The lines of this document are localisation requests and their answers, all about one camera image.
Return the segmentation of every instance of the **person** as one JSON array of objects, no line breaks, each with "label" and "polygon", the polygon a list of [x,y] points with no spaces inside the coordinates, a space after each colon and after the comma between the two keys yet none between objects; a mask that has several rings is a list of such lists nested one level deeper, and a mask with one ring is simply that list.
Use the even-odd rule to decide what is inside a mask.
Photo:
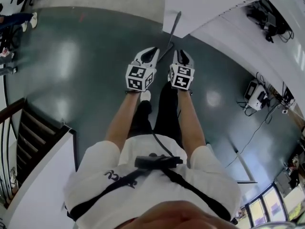
[{"label": "person", "polygon": [[[12,62],[15,56],[14,52],[10,52],[7,48],[4,48],[2,53],[0,53],[0,65]],[[17,67],[5,66],[0,69],[0,76],[6,74],[14,74],[17,72]]]},{"label": "person", "polygon": [[[105,140],[87,149],[64,191],[69,216],[82,229],[235,228],[241,191],[206,146],[190,93],[167,82],[153,130],[150,98],[128,92]],[[142,168],[151,159],[166,163]]]},{"label": "person", "polygon": [[0,31],[12,25],[21,25],[22,31],[25,32],[31,23],[34,29],[37,26],[37,13],[15,13],[9,16],[0,15]]}]

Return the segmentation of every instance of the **black strap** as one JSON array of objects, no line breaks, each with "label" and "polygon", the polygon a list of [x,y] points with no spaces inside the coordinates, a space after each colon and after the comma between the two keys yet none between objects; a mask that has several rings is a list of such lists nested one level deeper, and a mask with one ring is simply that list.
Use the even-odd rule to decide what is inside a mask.
[{"label": "black strap", "polygon": [[221,219],[224,219],[226,221],[231,220],[231,215],[228,212],[228,210],[218,201],[216,201],[213,198],[210,198],[209,196],[205,195],[203,192],[199,191],[197,188],[189,184],[184,178],[177,174],[176,172],[170,170],[170,169],[162,169],[162,172],[166,174],[166,176],[174,183],[179,184],[180,186],[184,187],[185,189],[188,189],[192,191],[194,194],[199,196],[206,204],[209,206],[209,208],[215,212],[216,215],[218,215]]},{"label": "black strap", "polygon": [[[203,192],[199,191],[197,188],[195,188],[194,186],[189,184],[187,181],[185,181],[184,178],[181,175],[177,174],[176,172],[169,170],[169,169],[161,169],[161,171],[172,182],[179,184],[180,186],[192,191],[197,196],[199,196],[210,207],[210,209],[212,211],[214,211],[215,214],[218,215],[220,218],[230,221],[230,219],[231,219],[230,213],[221,203],[219,203],[218,201],[216,201],[213,198],[208,197]],[[75,206],[70,211],[70,217],[73,218],[74,221],[76,221],[79,217],[81,217],[83,214],[85,214],[101,197],[103,197],[107,193],[114,191],[115,189],[126,186],[130,183],[133,183],[136,178],[138,178],[141,175],[144,175],[147,172],[150,172],[150,171],[143,170],[143,169],[137,169],[137,170],[131,172],[130,174],[128,174],[127,176],[122,177],[120,180],[113,182],[100,195]]]}]

